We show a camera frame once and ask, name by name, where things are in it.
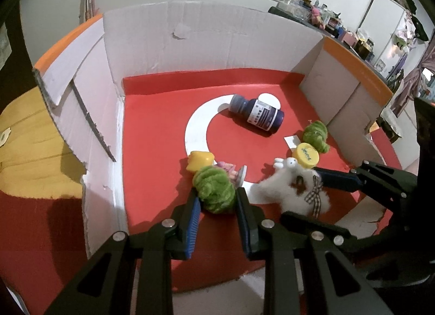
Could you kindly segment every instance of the dark blue bottle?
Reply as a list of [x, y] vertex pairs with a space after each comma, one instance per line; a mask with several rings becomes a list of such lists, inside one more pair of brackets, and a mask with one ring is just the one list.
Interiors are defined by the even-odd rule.
[[283, 111], [258, 99], [248, 101], [239, 94], [231, 99], [229, 111], [270, 133], [276, 133], [284, 120]]

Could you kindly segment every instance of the orange strip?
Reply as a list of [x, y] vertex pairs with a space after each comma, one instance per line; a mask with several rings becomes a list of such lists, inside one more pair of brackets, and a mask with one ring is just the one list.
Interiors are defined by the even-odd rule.
[[54, 44], [42, 57], [36, 62], [35, 68], [39, 70], [41, 75], [44, 75], [45, 71], [50, 67], [54, 60], [66, 49], [68, 45], [72, 43], [80, 34], [82, 34], [86, 29], [93, 25], [96, 21], [103, 17], [102, 14], [97, 14], [90, 20], [82, 23], [77, 28], [70, 31], [62, 39], [60, 39], [56, 44]]
[[390, 101], [393, 93], [357, 56], [330, 38], [325, 38], [323, 49], [353, 74], [380, 106], [383, 107]]

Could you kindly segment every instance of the green pom-pom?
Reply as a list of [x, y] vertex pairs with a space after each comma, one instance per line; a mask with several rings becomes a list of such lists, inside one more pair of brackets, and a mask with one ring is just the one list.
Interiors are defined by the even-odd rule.
[[235, 189], [225, 170], [203, 167], [193, 177], [193, 186], [207, 211], [218, 214], [233, 208]]
[[302, 140], [309, 143], [319, 153], [327, 153], [329, 145], [326, 143], [328, 137], [328, 129], [321, 121], [315, 121], [308, 125], [304, 130]]

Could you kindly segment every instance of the metal screw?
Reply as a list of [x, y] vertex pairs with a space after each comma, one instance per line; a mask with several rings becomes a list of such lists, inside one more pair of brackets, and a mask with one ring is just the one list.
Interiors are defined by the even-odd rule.
[[323, 238], [324, 238], [325, 236], [323, 235], [322, 232], [312, 232], [312, 233], [311, 233], [311, 237], [312, 237], [314, 240], [322, 241]]
[[172, 228], [175, 225], [175, 221], [171, 218], [165, 219], [162, 222], [162, 226], [164, 226], [165, 228]]
[[337, 235], [334, 238], [334, 244], [336, 244], [337, 246], [343, 245], [344, 243], [344, 238], [341, 235]]
[[273, 228], [275, 226], [275, 222], [270, 219], [263, 219], [262, 226], [265, 228]]
[[123, 241], [125, 239], [125, 233], [124, 232], [116, 232], [113, 234], [113, 240], [114, 241]]

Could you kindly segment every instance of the checkered ribbon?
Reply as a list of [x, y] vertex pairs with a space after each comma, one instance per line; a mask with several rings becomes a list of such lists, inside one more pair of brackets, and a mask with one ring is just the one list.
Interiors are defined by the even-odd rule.
[[319, 217], [320, 207], [322, 205], [322, 203], [320, 201], [319, 192], [321, 191], [321, 189], [323, 187], [323, 182], [322, 182], [322, 179], [320, 177], [318, 177], [317, 175], [313, 175], [313, 181], [314, 181], [314, 187], [307, 194], [307, 196], [305, 196], [305, 201], [308, 204], [314, 203], [313, 215], [314, 215], [314, 218], [317, 219]]

